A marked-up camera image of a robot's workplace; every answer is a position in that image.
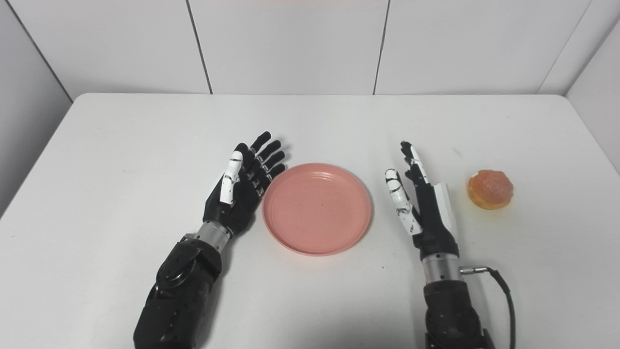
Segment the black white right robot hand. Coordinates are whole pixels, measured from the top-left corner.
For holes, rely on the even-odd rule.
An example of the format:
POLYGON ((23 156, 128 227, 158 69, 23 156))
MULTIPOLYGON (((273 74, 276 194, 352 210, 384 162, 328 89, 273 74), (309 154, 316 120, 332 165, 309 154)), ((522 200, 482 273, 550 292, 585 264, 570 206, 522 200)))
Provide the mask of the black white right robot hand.
POLYGON ((401 141, 401 152, 409 169, 404 173, 414 185, 417 207, 410 201, 401 175, 394 168, 385 172, 385 183, 394 203, 397 217, 412 237, 420 258, 436 254, 460 256, 453 231, 453 215, 445 183, 433 185, 425 172, 419 154, 410 142, 401 141))

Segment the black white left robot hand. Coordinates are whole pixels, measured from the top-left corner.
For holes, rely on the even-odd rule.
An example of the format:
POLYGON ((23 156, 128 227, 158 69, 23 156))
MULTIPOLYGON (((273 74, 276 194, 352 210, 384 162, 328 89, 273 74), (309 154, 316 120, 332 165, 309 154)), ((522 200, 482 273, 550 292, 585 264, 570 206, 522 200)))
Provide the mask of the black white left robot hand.
POLYGON ((251 145, 239 143, 204 205, 203 222, 215 222, 230 236, 245 232, 262 197, 286 169, 281 141, 268 131, 251 145))

